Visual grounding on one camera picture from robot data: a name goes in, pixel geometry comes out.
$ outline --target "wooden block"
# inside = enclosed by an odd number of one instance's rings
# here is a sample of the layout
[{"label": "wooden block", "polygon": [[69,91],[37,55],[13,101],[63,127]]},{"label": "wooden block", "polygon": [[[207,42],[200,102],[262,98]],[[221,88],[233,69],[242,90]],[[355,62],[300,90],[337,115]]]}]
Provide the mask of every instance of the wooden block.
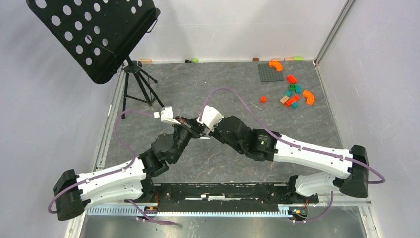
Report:
[{"label": "wooden block", "polygon": [[139,59],[142,64],[152,64],[152,59]]},{"label": "wooden block", "polygon": [[280,100],[280,102],[284,104],[287,100],[289,100],[289,97],[284,96],[284,97]]}]

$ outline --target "orange curved block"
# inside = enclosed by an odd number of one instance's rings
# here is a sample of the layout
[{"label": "orange curved block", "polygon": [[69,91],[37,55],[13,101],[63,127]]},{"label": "orange curved block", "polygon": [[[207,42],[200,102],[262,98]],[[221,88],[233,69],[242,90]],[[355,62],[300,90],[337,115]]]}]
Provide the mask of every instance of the orange curved block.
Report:
[{"label": "orange curved block", "polygon": [[306,103],[309,105],[312,105],[314,103],[314,96],[312,93],[308,90],[304,90],[302,93],[302,96],[306,98]]},{"label": "orange curved block", "polygon": [[268,65],[270,65],[270,67],[275,67],[276,71],[282,71],[283,70],[283,66],[280,64],[280,62],[270,61],[270,62],[268,62]]}]

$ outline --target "wall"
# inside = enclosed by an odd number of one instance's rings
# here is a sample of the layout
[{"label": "wall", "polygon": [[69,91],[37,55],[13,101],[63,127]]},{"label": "wall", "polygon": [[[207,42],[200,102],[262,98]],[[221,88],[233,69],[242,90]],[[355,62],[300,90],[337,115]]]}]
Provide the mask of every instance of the wall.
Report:
[{"label": "wall", "polygon": [[0,237],[63,237],[53,186],[92,169],[116,80],[93,84],[23,0],[1,2],[0,32]]},{"label": "wall", "polygon": [[162,13],[133,59],[314,59],[345,0],[154,0]]},{"label": "wall", "polygon": [[320,63],[344,144],[367,148],[383,237],[418,237],[420,2],[357,1]]}]

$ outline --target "purple cable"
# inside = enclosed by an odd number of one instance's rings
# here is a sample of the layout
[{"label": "purple cable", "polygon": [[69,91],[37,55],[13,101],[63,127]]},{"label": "purple cable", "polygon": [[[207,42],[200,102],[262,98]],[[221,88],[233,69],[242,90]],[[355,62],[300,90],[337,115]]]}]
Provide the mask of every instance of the purple cable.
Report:
[{"label": "purple cable", "polygon": [[327,209],[321,215],[311,218],[311,219],[304,220],[304,221],[295,221],[295,223],[307,223],[307,222],[318,220],[319,218],[323,218],[325,215],[328,214],[329,210],[331,210],[333,197],[334,197],[334,193],[331,192],[331,200],[329,201]]},{"label": "purple cable", "polygon": [[[139,114],[142,114],[142,115],[145,115],[145,116],[150,116],[150,117],[153,117],[153,115],[152,115],[152,114],[148,114],[148,113],[144,113],[144,112],[140,112],[140,111],[125,110],[125,111],[121,112],[121,113],[120,113],[120,115],[119,115],[119,116],[117,117],[117,119],[115,120],[115,124],[114,124],[114,135],[115,135],[115,137],[116,137],[117,141],[118,141],[119,143],[121,143],[121,145],[122,145],[122,146],[124,146],[125,148],[127,148],[127,149],[131,152],[131,154],[133,155],[133,159],[130,161],[130,163],[128,163],[128,165],[126,165],[125,167],[123,167],[123,168],[126,170],[127,168],[129,168],[130,166],[132,166],[132,165],[133,165],[133,163],[134,163],[134,161],[135,161],[135,159],[136,159],[136,153],[135,153],[135,152],[134,152],[134,150],[132,150],[132,149],[131,149],[128,145],[126,145],[124,142],[122,142],[122,141],[121,141],[121,139],[118,137],[118,133],[117,133],[117,123],[118,123],[118,121],[120,120],[120,118],[122,117],[122,115],[123,115],[123,114],[125,114],[125,113],[139,113]],[[114,170],[114,171],[110,171],[110,172],[105,173],[105,174],[101,174],[101,175],[96,175],[96,176],[93,176],[93,177],[91,177],[91,178],[88,178],[88,180],[89,180],[89,181],[92,181],[92,180],[99,179],[99,178],[102,178],[102,177],[105,177],[105,176],[108,176],[108,175],[112,175],[112,174],[114,174],[114,173],[117,173],[117,172],[122,171],[122,169],[123,169],[123,168],[121,168],[121,169],[117,169],[117,170]],[[52,201],[50,202],[50,204],[48,205],[48,212],[49,212],[49,213],[51,213],[51,214],[56,214],[56,213],[57,213],[57,211],[53,211],[53,210],[52,210],[52,206],[53,206],[53,205],[54,205],[54,203],[57,201],[57,199],[58,199],[59,197],[61,197],[63,194],[65,194],[66,192],[70,191],[71,189],[73,189],[73,188],[75,188],[75,187],[77,187],[77,186],[79,186],[79,185],[82,185],[82,184],[84,184],[84,183],[86,183],[86,180],[84,180],[84,181],[80,181],[80,182],[75,183],[75,184],[72,184],[71,186],[69,186],[69,187],[65,188],[63,191],[59,192],[59,193],[57,194],[57,196],[55,196],[55,197],[52,199]]]},{"label": "purple cable", "polygon": [[370,171],[372,171],[374,174],[376,174],[381,180],[379,180],[379,181],[369,181],[369,184],[381,184],[381,183],[384,183],[385,182],[385,177],[381,174],[381,173],[379,173],[377,170],[375,170],[374,168],[372,168],[371,166],[369,166],[369,165],[367,165],[367,164],[364,164],[364,163],[362,163],[362,162],[360,162],[360,161],[358,161],[358,160],[355,160],[355,159],[352,159],[352,158],[349,158],[349,157],[345,157],[345,158],[343,158],[343,156],[342,155],[339,155],[339,154],[334,154],[334,153],[329,153],[329,152],[325,152],[325,151],[320,151],[320,150],[316,150],[316,149],[311,149],[311,148],[307,148],[307,147],[301,147],[300,145],[297,145],[297,144],[294,144],[294,143],[291,143],[291,142],[289,142],[289,141],[286,141],[286,140],[283,140],[283,139],[281,139],[280,137],[278,137],[277,135],[275,135],[273,132],[271,132],[271,130],[269,130],[267,127],[266,127],[266,125],[264,125],[258,118],[257,118],[257,116],[255,116],[255,114],[251,111],[251,108],[248,106],[248,104],[245,102],[245,100],[241,97],[241,96],[239,96],[239,94],[236,92],[236,91],[234,91],[234,90],[232,90],[232,89],[230,89],[230,88],[225,88],[225,87],[222,87],[222,88],[216,88],[216,89],[214,89],[213,91],[211,91],[208,95],[207,95],[207,97],[206,97],[206,100],[204,101],[204,103],[203,103],[203,107],[201,108],[201,111],[200,111],[200,115],[199,115],[199,121],[201,121],[201,117],[203,116],[203,112],[204,112],[204,107],[207,105],[207,102],[209,101],[209,99],[210,99],[210,97],[215,93],[215,92],[217,92],[217,91],[220,91],[220,90],[227,90],[227,91],[229,91],[229,92],[231,92],[231,93],[233,93],[233,94],[235,94],[235,96],[239,99],[239,101],[241,101],[242,102],[242,104],[244,104],[244,106],[246,107],[246,109],[248,110],[248,112],[251,114],[251,116],[252,116],[252,118],[265,130],[265,131],[267,131],[267,133],[268,134],[270,134],[272,137],[274,137],[276,140],[278,140],[278,141],[280,141],[280,142],[282,142],[282,143],[285,143],[285,144],[287,144],[287,145],[290,145],[290,146],[292,146],[292,147],[295,147],[295,148],[299,148],[299,149],[302,149],[302,150],[306,150],[306,151],[311,151],[311,152],[314,152],[314,153],[317,153],[317,154],[322,154],[322,155],[327,155],[327,156],[331,156],[331,157],[334,157],[334,158],[339,158],[339,159],[345,159],[345,160],[348,160],[348,161],[351,161],[351,162],[353,162],[353,163],[356,163],[356,164],[358,164],[358,165],[360,165],[360,166],[363,166],[363,167],[365,167],[365,168],[367,168],[368,170],[370,170]]},{"label": "purple cable", "polygon": [[128,199],[127,201],[129,201],[147,219],[147,220],[145,220],[146,222],[153,222],[153,223],[156,223],[156,224],[159,224],[159,225],[164,225],[164,226],[175,225],[175,223],[171,222],[171,221],[157,221],[157,220],[154,220],[154,219],[150,218],[148,215],[146,215],[142,211],[142,209],[139,206],[137,206],[136,203],[134,203],[133,200]]}]

